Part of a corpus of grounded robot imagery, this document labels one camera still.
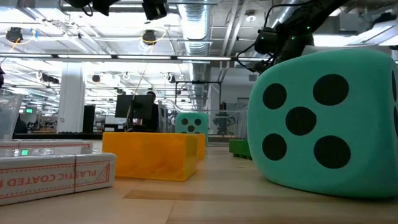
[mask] black dot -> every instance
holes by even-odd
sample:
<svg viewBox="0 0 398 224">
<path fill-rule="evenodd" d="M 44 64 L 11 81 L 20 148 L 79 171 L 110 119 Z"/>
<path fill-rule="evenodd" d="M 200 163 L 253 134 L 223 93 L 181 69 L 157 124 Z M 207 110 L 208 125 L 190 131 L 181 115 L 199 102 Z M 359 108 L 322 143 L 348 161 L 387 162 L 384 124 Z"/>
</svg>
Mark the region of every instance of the black dot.
<svg viewBox="0 0 398 224">
<path fill-rule="evenodd" d="M 316 124 L 317 116 L 305 107 L 293 108 L 286 115 L 287 129 L 298 136 L 310 133 Z"/>
<path fill-rule="evenodd" d="M 313 148 L 317 161 L 324 167 L 339 169 L 347 165 L 351 151 L 347 143 L 336 136 L 320 138 Z"/>
<path fill-rule="evenodd" d="M 181 120 L 182 125 L 187 125 L 188 124 L 188 120 L 186 118 Z"/>
<path fill-rule="evenodd" d="M 396 76 L 394 74 L 394 71 L 392 71 L 391 79 L 392 79 L 392 97 L 394 97 L 394 102 L 396 102 L 397 101 L 397 85 L 396 85 Z"/>
<path fill-rule="evenodd" d="M 195 130 L 195 127 L 194 126 L 192 126 L 192 125 L 189 125 L 188 126 L 188 131 L 189 132 L 193 132 Z"/>
<path fill-rule="evenodd" d="M 270 134 L 262 141 L 262 151 L 272 161 L 282 159 L 286 154 L 286 149 L 285 139 L 278 134 Z"/>
<path fill-rule="evenodd" d="M 262 94 L 262 102 L 269 109 L 278 109 L 286 101 L 286 90 L 281 84 L 274 83 L 269 85 Z"/>
<path fill-rule="evenodd" d="M 397 108 L 394 107 L 394 126 L 396 128 L 396 134 L 398 138 L 398 113 L 397 113 Z"/>
<path fill-rule="evenodd" d="M 195 125 L 197 125 L 197 126 L 201 125 L 201 120 L 200 119 L 195 119 Z"/>
<path fill-rule="evenodd" d="M 314 99 L 325 106 L 337 105 L 347 97 L 349 90 L 348 82 L 341 75 L 325 75 L 318 79 L 313 86 Z"/>
</svg>

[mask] yellow block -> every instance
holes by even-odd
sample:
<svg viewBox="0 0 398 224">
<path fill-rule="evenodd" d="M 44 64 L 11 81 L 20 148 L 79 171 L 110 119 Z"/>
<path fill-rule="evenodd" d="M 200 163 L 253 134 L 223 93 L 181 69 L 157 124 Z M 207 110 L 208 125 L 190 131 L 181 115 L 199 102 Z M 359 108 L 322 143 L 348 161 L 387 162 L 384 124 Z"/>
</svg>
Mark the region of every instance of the yellow block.
<svg viewBox="0 0 398 224">
<path fill-rule="evenodd" d="M 104 133 L 117 155 L 116 177 L 185 181 L 196 171 L 197 137 L 172 133 Z"/>
<path fill-rule="evenodd" d="M 195 134 L 197 136 L 197 158 L 203 159 L 206 154 L 206 135 L 205 134 Z"/>
</svg>

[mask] die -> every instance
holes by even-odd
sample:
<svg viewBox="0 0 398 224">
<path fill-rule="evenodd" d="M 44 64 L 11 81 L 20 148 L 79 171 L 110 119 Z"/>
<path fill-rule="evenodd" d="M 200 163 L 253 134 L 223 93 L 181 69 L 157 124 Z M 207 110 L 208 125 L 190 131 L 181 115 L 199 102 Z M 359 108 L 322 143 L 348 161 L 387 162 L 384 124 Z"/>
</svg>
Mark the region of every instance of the die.
<svg viewBox="0 0 398 224">
<path fill-rule="evenodd" d="M 208 115 L 205 113 L 179 113 L 175 119 L 175 132 L 205 134 L 208 139 Z"/>
<path fill-rule="evenodd" d="M 271 67 L 248 105 L 255 165 L 270 181 L 309 192 L 398 195 L 397 75 L 389 55 L 368 49 Z"/>
</svg>

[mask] table surface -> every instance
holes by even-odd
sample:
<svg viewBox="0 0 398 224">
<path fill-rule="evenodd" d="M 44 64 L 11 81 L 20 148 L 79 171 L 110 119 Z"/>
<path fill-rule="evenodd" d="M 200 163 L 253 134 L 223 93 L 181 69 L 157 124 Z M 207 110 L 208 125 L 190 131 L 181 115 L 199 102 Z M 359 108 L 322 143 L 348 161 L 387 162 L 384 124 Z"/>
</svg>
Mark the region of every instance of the table surface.
<svg viewBox="0 0 398 224">
<path fill-rule="evenodd" d="M 101 148 L 95 142 L 94 148 Z M 117 179 L 112 188 L 0 207 L 0 223 L 398 223 L 398 201 L 329 197 L 263 178 L 227 147 L 208 147 L 186 182 Z"/>
</svg>

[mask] computer monitor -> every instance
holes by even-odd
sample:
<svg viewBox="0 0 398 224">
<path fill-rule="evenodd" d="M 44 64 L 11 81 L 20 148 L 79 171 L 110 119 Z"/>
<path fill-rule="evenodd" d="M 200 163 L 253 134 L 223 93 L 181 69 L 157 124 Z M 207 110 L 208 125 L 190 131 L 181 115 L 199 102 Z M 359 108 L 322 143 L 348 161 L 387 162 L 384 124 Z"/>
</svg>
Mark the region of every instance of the computer monitor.
<svg viewBox="0 0 398 224">
<path fill-rule="evenodd" d="M 118 95 L 116 102 L 116 118 L 126 118 L 130 105 L 132 105 L 132 117 L 138 119 L 150 119 L 152 116 L 152 95 L 137 95 L 132 102 L 134 95 Z"/>
</svg>

